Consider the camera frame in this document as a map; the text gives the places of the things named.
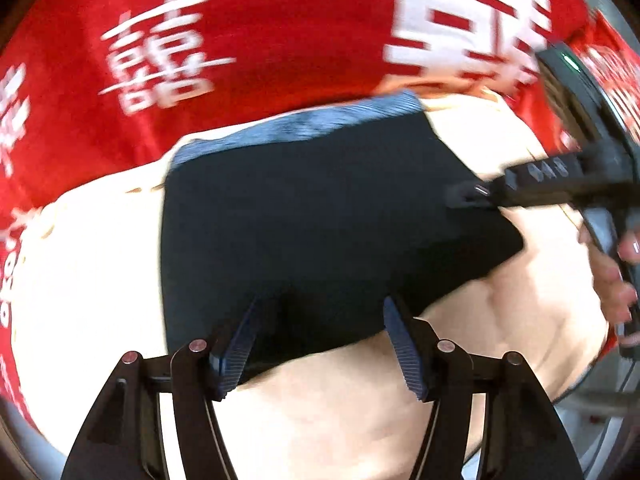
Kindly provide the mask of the person's right hand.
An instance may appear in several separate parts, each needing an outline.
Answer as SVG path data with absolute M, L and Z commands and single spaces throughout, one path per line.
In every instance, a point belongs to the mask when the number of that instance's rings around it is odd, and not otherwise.
M 605 319 L 611 324 L 629 322 L 630 307 L 638 300 L 634 285 L 623 278 L 618 263 L 597 248 L 584 224 L 580 227 L 578 242 L 588 248 L 593 289 L 600 299 Z

